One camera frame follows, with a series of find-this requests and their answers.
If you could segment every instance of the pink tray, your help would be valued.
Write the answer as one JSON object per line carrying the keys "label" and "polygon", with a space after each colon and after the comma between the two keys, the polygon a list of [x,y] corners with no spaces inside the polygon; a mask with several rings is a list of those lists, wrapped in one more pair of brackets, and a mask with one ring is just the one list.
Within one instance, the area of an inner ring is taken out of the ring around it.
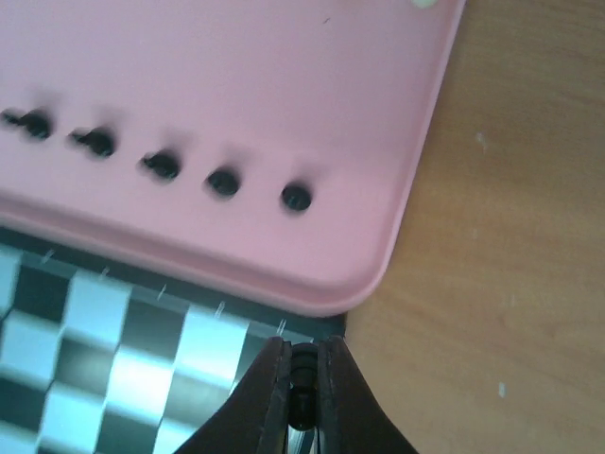
{"label": "pink tray", "polygon": [[[463,0],[0,0],[0,110],[43,108],[42,142],[0,130],[2,224],[313,316],[377,286]],[[70,146],[110,125],[116,153]],[[182,160],[159,183],[141,158]],[[204,183],[234,166],[223,200]],[[281,192],[312,190],[292,214]]]}

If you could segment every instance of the black knob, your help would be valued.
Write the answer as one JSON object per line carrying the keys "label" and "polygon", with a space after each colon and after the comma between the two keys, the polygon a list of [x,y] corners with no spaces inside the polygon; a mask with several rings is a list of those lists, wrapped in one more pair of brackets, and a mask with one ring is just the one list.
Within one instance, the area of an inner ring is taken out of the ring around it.
{"label": "black knob", "polygon": [[288,423],[296,430],[309,430],[317,423],[318,346],[292,346]]}
{"label": "black knob", "polygon": [[221,197],[232,197],[239,190],[239,176],[228,167],[218,168],[206,179],[206,183]]}
{"label": "black knob", "polygon": [[68,138],[100,158],[109,158],[115,152],[115,139],[107,128],[95,128],[92,131],[75,130]]}
{"label": "black knob", "polygon": [[27,136],[34,140],[46,140],[53,133],[53,122],[50,115],[42,109],[26,114],[7,110],[2,112],[0,118],[6,125],[22,128]]}
{"label": "black knob", "polygon": [[163,149],[141,160],[141,164],[163,180],[174,180],[181,173],[181,161],[176,152]]}
{"label": "black knob", "polygon": [[290,183],[282,191],[282,202],[291,211],[303,212],[309,206],[313,197],[306,185],[302,183]]}

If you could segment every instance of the checkerboard pattern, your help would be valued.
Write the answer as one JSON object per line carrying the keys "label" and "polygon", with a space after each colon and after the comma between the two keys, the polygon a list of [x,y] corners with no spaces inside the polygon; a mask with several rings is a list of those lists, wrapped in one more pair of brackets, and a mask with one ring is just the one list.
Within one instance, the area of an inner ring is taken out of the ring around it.
{"label": "checkerboard pattern", "polygon": [[225,312],[21,255],[0,245],[0,453],[172,453],[266,340]]}

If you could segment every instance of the black square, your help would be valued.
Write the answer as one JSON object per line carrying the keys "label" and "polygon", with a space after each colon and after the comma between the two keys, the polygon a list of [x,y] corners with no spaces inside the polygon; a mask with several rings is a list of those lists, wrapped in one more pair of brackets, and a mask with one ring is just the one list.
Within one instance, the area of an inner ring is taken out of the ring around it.
{"label": "black square", "polygon": [[250,331],[246,333],[246,338],[244,339],[244,345],[242,347],[242,353],[239,356],[239,362],[237,363],[237,371],[235,372],[235,382],[239,383],[242,379],[242,376],[248,371],[252,363],[256,359],[261,350],[267,343],[267,338],[261,338],[254,334],[251,334]]}
{"label": "black square", "polygon": [[131,299],[121,343],[170,360],[177,355],[184,315]]}
{"label": "black square", "polygon": [[13,305],[28,314],[59,323],[68,288],[68,279],[22,266]]}
{"label": "black square", "polygon": [[229,390],[176,373],[166,400],[164,417],[198,428],[216,413]]}
{"label": "black square", "polygon": [[158,428],[106,411],[95,452],[103,454],[152,454]]}
{"label": "black square", "polygon": [[105,396],[112,371],[113,351],[63,338],[55,380],[89,393]]}
{"label": "black square", "polygon": [[44,400],[43,391],[0,377],[0,420],[37,432]]}

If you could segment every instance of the wooden table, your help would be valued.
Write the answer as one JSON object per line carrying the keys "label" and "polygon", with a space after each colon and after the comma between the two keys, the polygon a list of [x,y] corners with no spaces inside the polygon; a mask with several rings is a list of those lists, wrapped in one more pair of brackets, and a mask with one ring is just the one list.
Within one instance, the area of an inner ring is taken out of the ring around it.
{"label": "wooden table", "polygon": [[603,0],[468,2],[389,271],[348,332],[422,454],[605,453]]}

